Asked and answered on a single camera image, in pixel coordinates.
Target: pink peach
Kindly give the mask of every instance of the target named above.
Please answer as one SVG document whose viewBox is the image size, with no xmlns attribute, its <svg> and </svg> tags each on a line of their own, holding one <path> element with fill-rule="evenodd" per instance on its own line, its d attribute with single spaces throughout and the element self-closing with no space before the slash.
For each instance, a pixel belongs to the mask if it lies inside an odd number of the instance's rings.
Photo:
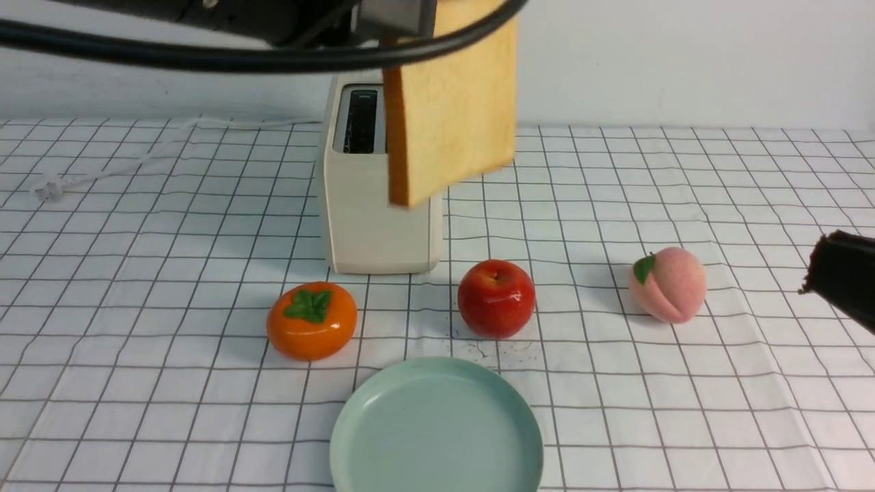
<svg viewBox="0 0 875 492">
<path fill-rule="evenodd" d="M 691 320 L 708 291 L 705 268 L 689 251 L 671 247 L 635 262 L 629 273 L 635 302 L 667 323 Z"/>
</svg>

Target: light blue plate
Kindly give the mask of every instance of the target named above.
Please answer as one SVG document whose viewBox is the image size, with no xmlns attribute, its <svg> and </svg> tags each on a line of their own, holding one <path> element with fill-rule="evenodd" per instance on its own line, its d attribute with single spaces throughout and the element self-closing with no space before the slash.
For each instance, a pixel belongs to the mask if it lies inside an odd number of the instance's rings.
<svg viewBox="0 0 875 492">
<path fill-rule="evenodd" d="M 541 432 L 522 396 L 450 357 L 371 376 L 331 437 L 337 492 L 536 492 L 542 470 Z"/>
</svg>

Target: white wall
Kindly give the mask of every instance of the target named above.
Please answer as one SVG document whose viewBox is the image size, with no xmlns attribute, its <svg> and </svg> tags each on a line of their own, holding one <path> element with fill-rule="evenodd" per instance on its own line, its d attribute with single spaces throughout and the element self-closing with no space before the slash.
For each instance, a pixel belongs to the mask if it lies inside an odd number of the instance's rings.
<svg viewBox="0 0 875 492">
<path fill-rule="evenodd" d="M 258 46 L 44 0 L 3 0 L 0 17 Z M 532 0 L 521 19 L 520 119 L 872 130 L 873 19 L 872 0 Z M 7 117 L 319 117 L 326 89 L 324 76 L 167 73 L 0 50 Z"/>
</svg>

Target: toast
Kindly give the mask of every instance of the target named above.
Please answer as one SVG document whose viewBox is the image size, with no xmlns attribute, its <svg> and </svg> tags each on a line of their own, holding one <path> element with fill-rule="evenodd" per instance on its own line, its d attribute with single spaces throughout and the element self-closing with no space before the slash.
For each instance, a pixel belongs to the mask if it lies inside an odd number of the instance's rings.
<svg viewBox="0 0 875 492">
<path fill-rule="evenodd" d="M 435 36 L 503 0 L 439 0 Z M 516 128 L 517 21 L 460 51 L 383 71 L 389 202 L 415 207 L 447 186 L 510 164 Z"/>
</svg>

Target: white power cord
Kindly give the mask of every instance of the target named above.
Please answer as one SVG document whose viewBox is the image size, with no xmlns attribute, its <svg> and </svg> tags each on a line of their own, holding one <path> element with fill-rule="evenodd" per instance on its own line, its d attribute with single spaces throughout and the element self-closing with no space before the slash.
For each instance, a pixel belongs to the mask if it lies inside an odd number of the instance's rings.
<svg viewBox="0 0 875 492">
<path fill-rule="evenodd" d="M 33 186 L 31 186 L 31 194 L 37 197 L 40 201 L 58 200 L 65 191 L 70 188 L 95 181 L 97 179 L 107 178 L 108 176 L 117 176 L 119 174 L 127 174 L 136 172 L 141 166 L 152 164 L 152 159 L 166 149 L 170 144 L 179 140 L 187 131 L 197 127 L 205 128 L 209 125 L 212 128 L 229 128 L 234 130 L 262 130 L 266 128 L 278 128 L 291 126 L 294 124 L 303 123 L 318 123 L 312 119 L 295 118 L 290 120 L 281 120 L 274 122 L 233 122 L 228 120 L 220 120 L 213 118 L 193 118 L 183 123 L 176 129 L 168 138 L 156 144 L 152 150 L 146 152 L 142 157 L 137 158 L 133 162 L 118 169 L 107 170 L 103 172 L 93 172 L 91 174 L 65 176 L 61 177 L 57 174 L 44 174 L 42 178 Z"/>
</svg>

